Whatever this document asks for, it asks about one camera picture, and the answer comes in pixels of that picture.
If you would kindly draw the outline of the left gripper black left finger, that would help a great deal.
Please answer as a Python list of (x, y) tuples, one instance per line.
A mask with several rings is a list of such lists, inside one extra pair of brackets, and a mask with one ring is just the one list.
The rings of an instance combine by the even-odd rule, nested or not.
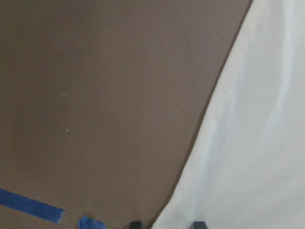
[(142, 229), (141, 221), (133, 221), (130, 223), (130, 229)]

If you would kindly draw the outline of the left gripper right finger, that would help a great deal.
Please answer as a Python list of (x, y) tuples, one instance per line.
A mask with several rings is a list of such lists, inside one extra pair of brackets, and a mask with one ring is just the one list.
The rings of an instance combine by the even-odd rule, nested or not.
[(193, 223), (194, 229), (206, 229), (206, 223), (204, 221), (195, 221)]

